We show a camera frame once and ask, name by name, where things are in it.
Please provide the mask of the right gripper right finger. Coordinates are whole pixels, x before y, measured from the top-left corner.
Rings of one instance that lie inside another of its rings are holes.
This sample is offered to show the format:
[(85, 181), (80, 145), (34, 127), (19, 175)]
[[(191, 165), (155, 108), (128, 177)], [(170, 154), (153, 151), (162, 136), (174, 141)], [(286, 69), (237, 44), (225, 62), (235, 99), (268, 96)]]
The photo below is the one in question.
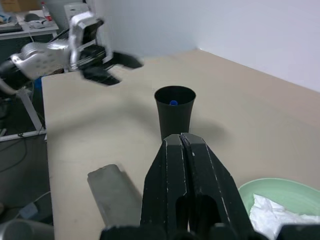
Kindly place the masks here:
[(224, 224), (236, 233), (250, 233), (252, 225), (233, 177), (199, 136), (182, 133), (191, 190), (190, 228), (207, 233)]

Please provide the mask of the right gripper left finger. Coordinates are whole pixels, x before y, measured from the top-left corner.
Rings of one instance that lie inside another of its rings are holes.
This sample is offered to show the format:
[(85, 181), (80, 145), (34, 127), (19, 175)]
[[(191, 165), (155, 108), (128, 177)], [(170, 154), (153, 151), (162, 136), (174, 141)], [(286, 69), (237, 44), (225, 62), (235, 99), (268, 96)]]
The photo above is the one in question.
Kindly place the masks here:
[(141, 224), (164, 230), (186, 230), (187, 183), (184, 146), (179, 134), (166, 137), (144, 180)]

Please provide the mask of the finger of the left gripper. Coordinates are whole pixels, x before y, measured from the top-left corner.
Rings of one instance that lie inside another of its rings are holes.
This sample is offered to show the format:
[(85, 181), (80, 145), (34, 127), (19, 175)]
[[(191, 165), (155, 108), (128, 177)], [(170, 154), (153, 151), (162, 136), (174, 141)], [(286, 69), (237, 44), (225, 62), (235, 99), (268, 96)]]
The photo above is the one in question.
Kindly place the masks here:
[(107, 70), (101, 67), (90, 67), (81, 70), (83, 77), (87, 80), (100, 83), (106, 86), (113, 86), (119, 84), (121, 81), (108, 73)]
[(111, 65), (121, 65), (129, 69), (138, 69), (144, 66), (144, 64), (133, 55), (115, 51), (113, 52), (113, 57), (109, 63)]

